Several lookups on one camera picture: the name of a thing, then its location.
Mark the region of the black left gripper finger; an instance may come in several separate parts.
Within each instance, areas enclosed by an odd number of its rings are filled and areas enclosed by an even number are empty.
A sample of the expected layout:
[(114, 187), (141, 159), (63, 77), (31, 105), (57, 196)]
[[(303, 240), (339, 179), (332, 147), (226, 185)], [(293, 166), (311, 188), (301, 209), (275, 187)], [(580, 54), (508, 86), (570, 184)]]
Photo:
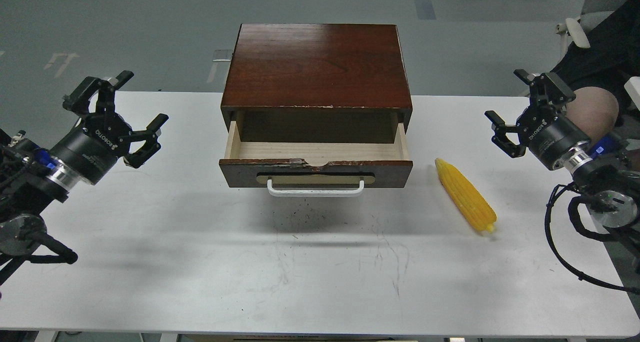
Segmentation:
[(124, 70), (116, 77), (108, 80), (86, 77), (71, 94), (62, 96), (62, 107), (79, 117), (87, 117), (91, 114), (89, 110), (90, 99), (97, 94), (94, 113), (114, 115), (115, 92), (119, 91), (134, 75), (132, 71)]
[(124, 135), (123, 144), (144, 142), (137, 151), (126, 151), (127, 153), (123, 156), (123, 160), (127, 166), (134, 169), (140, 168), (162, 148), (158, 142), (158, 138), (160, 137), (161, 127), (168, 120), (168, 115), (160, 113), (146, 126), (145, 130), (131, 131), (128, 135)]

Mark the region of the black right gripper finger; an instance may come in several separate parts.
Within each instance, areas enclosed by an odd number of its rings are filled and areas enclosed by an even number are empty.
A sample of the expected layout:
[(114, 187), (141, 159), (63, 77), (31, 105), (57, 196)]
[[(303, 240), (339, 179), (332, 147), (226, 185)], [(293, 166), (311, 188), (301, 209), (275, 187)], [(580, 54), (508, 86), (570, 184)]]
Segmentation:
[(523, 144), (515, 144), (509, 139), (507, 134), (519, 134), (521, 128), (517, 125), (508, 125), (503, 119), (494, 111), (485, 111), (484, 116), (491, 122), (491, 128), (494, 132), (491, 141), (498, 146), (498, 148), (511, 158), (520, 158), (525, 155), (526, 146)]
[(527, 84), (529, 105), (523, 113), (537, 112), (544, 107), (552, 107), (558, 114), (566, 114), (566, 105), (576, 99), (574, 91), (556, 73), (528, 73), (524, 69), (516, 69), (514, 75)]

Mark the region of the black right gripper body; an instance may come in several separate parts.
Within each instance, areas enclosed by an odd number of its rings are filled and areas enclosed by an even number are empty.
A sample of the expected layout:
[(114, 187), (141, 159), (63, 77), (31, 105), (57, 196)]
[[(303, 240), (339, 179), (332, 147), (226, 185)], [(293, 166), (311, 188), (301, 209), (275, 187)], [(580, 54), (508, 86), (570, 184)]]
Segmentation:
[(563, 156), (591, 139), (554, 107), (528, 107), (518, 118), (519, 141), (549, 170), (562, 168)]

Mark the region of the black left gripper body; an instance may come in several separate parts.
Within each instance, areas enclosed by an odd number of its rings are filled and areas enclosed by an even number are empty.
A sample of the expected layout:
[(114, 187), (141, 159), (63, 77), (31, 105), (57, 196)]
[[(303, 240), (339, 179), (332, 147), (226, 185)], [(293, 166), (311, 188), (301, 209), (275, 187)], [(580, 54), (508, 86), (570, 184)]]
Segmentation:
[(130, 132), (131, 125), (119, 114), (107, 123), (105, 115), (91, 114), (62, 137), (50, 149), (50, 155), (95, 185), (128, 153), (130, 143), (121, 146), (120, 138)]

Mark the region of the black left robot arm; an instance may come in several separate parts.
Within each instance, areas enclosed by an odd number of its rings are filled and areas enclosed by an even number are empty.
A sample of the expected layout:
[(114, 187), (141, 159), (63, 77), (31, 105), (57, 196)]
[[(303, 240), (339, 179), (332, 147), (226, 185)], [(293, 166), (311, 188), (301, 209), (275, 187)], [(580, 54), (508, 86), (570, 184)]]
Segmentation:
[(122, 160), (140, 168), (161, 149), (160, 130), (169, 119), (158, 114), (144, 130), (134, 130), (115, 110), (115, 94), (134, 73), (86, 77), (62, 107), (77, 122), (53, 148), (1, 132), (0, 251), (1, 282), (24, 263), (73, 264), (78, 254), (48, 233), (42, 212), (68, 199), (78, 182), (95, 185)]

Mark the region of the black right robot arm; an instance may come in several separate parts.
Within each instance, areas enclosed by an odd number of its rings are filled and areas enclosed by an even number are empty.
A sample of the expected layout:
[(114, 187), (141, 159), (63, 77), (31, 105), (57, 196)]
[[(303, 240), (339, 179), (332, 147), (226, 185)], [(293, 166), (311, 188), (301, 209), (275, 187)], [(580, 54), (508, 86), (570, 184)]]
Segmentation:
[(511, 158), (530, 151), (548, 170), (567, 169), (578, 196), (570, 220), (583, 237), (616, 241), (639, 257), (639, 174), (626, 167), (626, 156), (596, 156), (590, 138), (569, 120), (562, 108), (576, 96), (555, 73), (514, 75), (528, 85), (529, 105), (514, 125), (486, 111), (492, 142)]

